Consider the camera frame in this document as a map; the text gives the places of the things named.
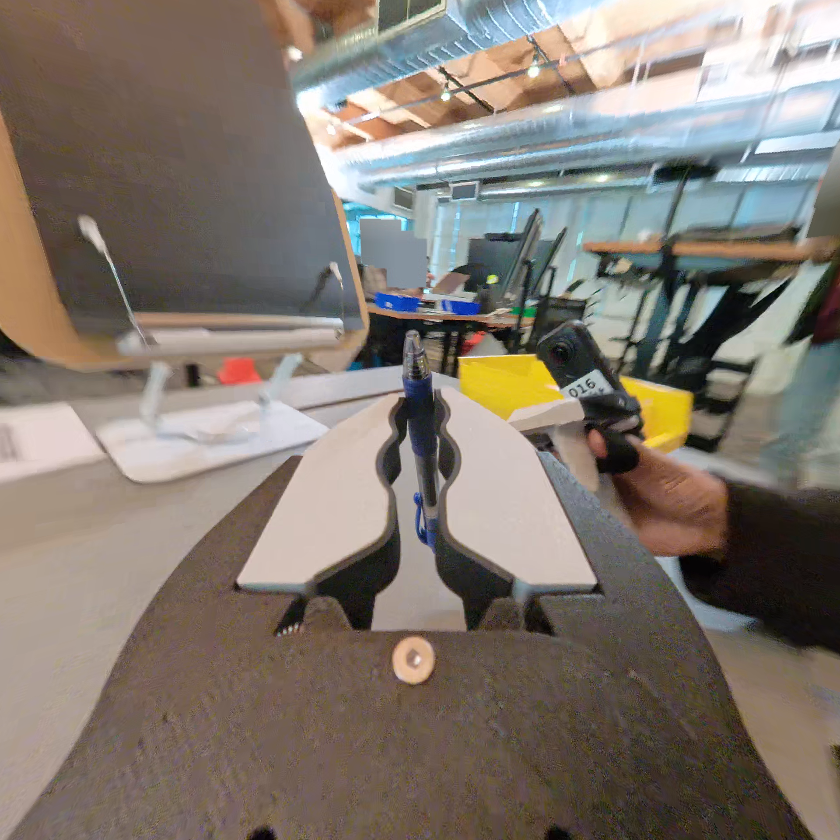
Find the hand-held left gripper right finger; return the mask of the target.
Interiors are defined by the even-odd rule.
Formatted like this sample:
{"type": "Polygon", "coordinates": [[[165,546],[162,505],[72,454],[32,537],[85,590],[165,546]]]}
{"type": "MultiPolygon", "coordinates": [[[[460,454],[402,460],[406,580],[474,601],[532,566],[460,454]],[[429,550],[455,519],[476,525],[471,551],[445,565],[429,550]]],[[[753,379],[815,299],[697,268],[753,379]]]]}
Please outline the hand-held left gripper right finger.
{"type": "Polygon", "coordinates": [[[589,595],[597,578],[540,453],[451,387],[436,393],[437,573],[463,602],[589,595]]]}

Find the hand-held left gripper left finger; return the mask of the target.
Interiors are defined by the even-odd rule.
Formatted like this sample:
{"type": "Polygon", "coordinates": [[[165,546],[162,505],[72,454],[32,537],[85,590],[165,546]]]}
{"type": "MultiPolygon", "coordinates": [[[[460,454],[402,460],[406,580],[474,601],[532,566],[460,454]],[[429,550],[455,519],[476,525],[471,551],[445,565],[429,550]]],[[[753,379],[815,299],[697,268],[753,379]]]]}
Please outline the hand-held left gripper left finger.
{"type": "Polygon", "coordinates": [[[343,420],[301,457],[237,578],[240,589],[313,595],[396,533],[398,393],[343,420]]]}

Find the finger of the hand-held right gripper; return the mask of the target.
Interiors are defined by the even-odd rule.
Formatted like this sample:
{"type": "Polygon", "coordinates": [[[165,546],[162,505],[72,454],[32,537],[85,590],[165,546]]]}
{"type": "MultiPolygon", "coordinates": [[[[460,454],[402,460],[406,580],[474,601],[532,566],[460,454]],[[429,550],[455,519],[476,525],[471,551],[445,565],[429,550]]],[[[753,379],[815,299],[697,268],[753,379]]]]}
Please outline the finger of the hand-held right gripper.
{"type": "Polygon", "coordinates": [[[550,442],[549,451],[565,465],[588,491],[596,494],[601,485],[585,430],[581,402],[572,398],[526,406],[515,410],[507,423],[526,436],[542,436],[550,442]]]}

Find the blue ballpoint pen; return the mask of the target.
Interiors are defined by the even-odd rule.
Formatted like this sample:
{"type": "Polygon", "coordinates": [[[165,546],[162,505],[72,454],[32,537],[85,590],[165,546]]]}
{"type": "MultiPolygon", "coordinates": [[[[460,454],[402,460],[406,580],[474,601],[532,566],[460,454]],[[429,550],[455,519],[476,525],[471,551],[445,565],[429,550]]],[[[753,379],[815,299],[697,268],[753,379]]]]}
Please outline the blue ballpoint pen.
{"type": "Polygon", "coordinates": [[[436,550],[438,536],[438,435],[435,426],[433,374],[418,331],[406,333],[402,357],[406,430],[416,468],[415,531],[421,543],[436,550]]]}

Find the person's right forearm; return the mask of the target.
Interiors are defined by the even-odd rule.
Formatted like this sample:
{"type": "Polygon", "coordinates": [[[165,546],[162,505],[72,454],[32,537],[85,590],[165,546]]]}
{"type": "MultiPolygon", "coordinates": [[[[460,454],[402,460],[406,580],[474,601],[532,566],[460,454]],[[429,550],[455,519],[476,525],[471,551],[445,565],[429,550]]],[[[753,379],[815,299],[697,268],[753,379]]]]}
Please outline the person's right forearm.
{"type": "Polygon", "coordinates": [[[729,481],[726,544],[679,557],[690,594],[801,648],[839,653],[839,493],[729,481]]]}

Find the person's right hand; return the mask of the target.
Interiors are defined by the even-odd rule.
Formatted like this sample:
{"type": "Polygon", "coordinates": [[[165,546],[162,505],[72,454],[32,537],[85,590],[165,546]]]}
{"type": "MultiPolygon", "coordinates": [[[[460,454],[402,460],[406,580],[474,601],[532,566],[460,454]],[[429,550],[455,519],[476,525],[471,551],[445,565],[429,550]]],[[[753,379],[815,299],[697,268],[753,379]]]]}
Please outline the person's right hand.
{"type": "Polygon", "coordinates": [[[718,476],[651,449],[636,437],[634,469],[614,487],[639,541],[661,557],[715,556],[728,538],[728,486],[718,476]]]}

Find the yellow storage bin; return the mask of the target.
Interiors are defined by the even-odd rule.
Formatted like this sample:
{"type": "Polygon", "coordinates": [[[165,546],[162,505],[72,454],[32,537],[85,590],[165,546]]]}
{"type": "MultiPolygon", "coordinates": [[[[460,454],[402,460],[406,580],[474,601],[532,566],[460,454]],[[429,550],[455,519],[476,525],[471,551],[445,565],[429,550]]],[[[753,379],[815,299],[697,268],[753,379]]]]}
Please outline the yellow storage bin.
{"type": "MultiPolygon", "coordinates": [[[[458,360],[460,389],[503,420],[518,409],[561,399],[560,388],[534,354],[464,356],[458,360]]],[[[622,376],[638,399],[647,446],[664,453],[682,447],[692,425],[694,396],[666,385],[622,376]]]]}

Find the black monitor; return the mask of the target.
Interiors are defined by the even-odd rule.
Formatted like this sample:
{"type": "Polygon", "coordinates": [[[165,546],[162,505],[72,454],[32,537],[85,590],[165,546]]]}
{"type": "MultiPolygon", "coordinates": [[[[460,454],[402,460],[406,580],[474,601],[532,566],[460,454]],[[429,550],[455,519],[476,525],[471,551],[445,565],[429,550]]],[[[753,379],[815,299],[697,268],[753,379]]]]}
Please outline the black monitor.
{"type": "Polygon", "coordinates": [[[538,259],[534,269],[533,291],[537,299],[542,300],[550,293],[553,284],[553,272],[556,270],[556,259],[561,252],[568,227],[562,227],[552,240],[540,241],[538,259]]]}
{"type": "Polygon", "coordinates": [[[543,231],[543,215],[535,208],[528,217],[520,237],[520,247],[508,282],[507,292],[510,301],[518,308],[522,307],[523,296],[529,283],[534,256],[539,247],[543,231]]]}

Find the long wooden desk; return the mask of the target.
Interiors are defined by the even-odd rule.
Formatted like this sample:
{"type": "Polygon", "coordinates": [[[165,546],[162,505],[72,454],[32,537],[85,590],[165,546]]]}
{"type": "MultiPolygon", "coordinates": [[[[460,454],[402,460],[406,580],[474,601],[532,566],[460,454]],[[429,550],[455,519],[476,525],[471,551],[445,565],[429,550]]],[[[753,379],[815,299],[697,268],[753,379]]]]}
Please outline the long wooden desk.
{"type": "Polygon", "coordinates": [[[362,350],[364,366],[371,367],[371,337],[376,323],[388,319],[390,322],[399,322],[401,327],[389,327],[389,331],[397,333],[408,329],[418,328],[422,335],[427,332],[441,332],[443,338],[443,349],[438,371],[441,375],[448,375],[457,379],[459,377],[460,356],[464,349],[466,336],[478,332],[514,332],[520,335],[523,330],[529,331],[536,319],[523,316],[514,317],[509,312],[502,314],[485,314],[471,316],[459,316],[451,312],[435,310],[417,311],[394,311],[388,308],[379,308],[374,303],[366,303],[367,315],[369,317],[369,332],[367,341],[362,350]]]}

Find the tilted wooden desk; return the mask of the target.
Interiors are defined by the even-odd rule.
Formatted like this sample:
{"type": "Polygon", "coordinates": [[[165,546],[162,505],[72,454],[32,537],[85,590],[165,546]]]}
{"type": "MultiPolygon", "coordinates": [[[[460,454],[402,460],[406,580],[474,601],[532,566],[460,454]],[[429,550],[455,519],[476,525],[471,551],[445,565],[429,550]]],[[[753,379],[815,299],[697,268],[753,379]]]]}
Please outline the tilted wooden desk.
{"type": "Polygon", "coordinates": [[[798,269],[828,255],[837,242],[809,238],[697,240],[679,235],[648,241],[589,241],[604,280],[637,280],[643,296],[621,338],[621,370],[688,391],[696,410],[733,419],[756,360],[718,360],[723,344],[752,326],[786,291],[798,269]]]}

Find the silver laptop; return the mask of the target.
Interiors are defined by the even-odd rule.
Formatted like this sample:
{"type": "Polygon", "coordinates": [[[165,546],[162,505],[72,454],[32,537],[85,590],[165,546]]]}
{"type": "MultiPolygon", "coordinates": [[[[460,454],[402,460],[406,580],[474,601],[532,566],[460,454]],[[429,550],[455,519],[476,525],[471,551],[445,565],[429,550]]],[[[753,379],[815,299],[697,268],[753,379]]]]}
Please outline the silver laptop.
{"type": "Polygon", "coordinates": [[[121,355],[288,354],[330,349],[344,334],[341,318],[309,316],[143,313],[138,323],[116,339],[121,355]]]}

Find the black disc lamp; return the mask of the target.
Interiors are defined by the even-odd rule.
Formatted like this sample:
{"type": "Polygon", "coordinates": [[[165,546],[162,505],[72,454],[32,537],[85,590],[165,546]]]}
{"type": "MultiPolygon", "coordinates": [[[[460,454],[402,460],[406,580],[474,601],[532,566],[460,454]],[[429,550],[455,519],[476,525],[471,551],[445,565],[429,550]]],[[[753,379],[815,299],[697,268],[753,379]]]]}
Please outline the black disc lamp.
{"type": "Polygon", "coordinates": [[[675,188],[659,238],[659,263],[655,274],[660,280],[660,290],[645,335],[646,339],[653,342],[654,349],[658,347],[659,341],[662,339],[678,285],[678,272],[675,268],[675,259],[671,253],[670,241],[671,230],[676,220],[681,199],[688,183],[707,181],[714,177],[718,171],[719,167],[717,165],[708,160],[697,159],[668,161],[654,171],[653,183],[655,186],[673,185],[675,188]]]}

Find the silver ventilation duct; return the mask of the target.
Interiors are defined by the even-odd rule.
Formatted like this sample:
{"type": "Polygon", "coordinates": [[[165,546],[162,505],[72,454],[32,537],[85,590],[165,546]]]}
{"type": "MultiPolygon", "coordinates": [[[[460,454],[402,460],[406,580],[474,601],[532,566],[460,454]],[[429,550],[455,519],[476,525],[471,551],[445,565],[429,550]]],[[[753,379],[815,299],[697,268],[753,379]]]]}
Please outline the silver ventilation duct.
{"type": "Polygon", "coordinates": [[[838,130],[838,84],[694,102],[624,115],[583,108],[534,119],[488,118],[426,139],[336,153],[331,173],[361,188],[479,180],[584,165],[629,164],[726,153],[765,140],[838,130]]]}
{"type": "Polygon", "coordinates": [[[367,24],[325,40],[293,64],[300,110],[338,106],[381,88],[514,40],[556,27],[567,13],[603,2],[377,2],[367,24]]]}

